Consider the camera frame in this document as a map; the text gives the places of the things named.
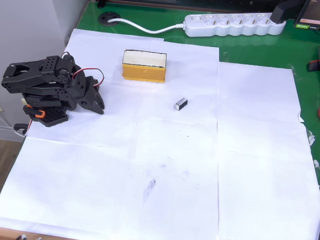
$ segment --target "red wire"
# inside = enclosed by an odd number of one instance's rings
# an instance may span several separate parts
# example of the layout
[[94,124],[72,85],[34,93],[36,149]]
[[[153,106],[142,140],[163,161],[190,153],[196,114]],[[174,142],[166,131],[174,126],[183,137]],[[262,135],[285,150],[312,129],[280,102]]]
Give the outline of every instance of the red wire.
[[94,87],[98,87],[100,84],[102,84],[102,82],[104,81],[105,79],[105,75],[104,73],[97,67],[84,67],[84,68],[81,68],[80,70],[76,71],[73,75],[72,75],[72,79],[75,79],[76,75],[84,70],[99,70],[101,73],[102,73],[102,80],[101,82],[98,82],[97,84],[93,85]]
[[69,55],[71,55],[68,51],[64,51],[64,52],[62,53],[62,55],[61,55],[61,58],[63,57],[64,54],[69,54]]
[[30,120],[30,122],[29,122],[29,126],[28,126],[27,131],[29,130],[29,128],[30,128],[30,126],[31,126],[31,124],[32,124],[32,119],[31,119],[31,120]]
[[313,61],[310,61],[309,63],[312,64],[312,63],[316,63],[316,62],[319,62],[319,60],[313,60]]

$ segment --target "white wall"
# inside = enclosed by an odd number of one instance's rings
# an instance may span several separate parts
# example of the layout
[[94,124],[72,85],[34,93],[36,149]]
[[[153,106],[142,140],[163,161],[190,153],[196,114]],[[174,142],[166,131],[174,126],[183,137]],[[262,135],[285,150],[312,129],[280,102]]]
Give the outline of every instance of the white wall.
[[[29,62],[60,55],[76,27],[88,0],[1,0],[0,81],[11,63]],[[22,110],[21,94],[9,94],[0,86],[0,117],[11,126],[30,121]],[[0,139],[22,141],[1,128]]]

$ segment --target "wooden floor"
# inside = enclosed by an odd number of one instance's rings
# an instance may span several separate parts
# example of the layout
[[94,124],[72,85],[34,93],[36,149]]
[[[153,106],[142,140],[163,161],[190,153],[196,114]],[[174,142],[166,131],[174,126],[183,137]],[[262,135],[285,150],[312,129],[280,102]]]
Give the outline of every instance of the wooden floor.
[[15,163],[22,142],[0,139],[0,193]]

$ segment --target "robotic arm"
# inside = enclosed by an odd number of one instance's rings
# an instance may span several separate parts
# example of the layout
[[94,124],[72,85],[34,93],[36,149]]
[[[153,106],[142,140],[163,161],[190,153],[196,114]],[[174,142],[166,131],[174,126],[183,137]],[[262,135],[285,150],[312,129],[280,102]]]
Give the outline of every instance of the robotic arm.
[[86,77],[80,69],[69,54],[12,63],[6,68],[1,85],[11,94],[23,95],[27,102],[23,110],[33,121],[51,127],[67,121],[66,110],[74,110],[77,104],[104,114],[98,81]]

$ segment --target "power socket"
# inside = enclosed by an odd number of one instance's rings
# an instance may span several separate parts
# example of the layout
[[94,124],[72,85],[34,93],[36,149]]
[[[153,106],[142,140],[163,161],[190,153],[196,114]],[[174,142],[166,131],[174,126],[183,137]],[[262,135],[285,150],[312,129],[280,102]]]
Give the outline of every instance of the power socket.
[[191,14],[184,19],[184,31],[189,37],[279,35],[286,22],[276,24],[271,13]]

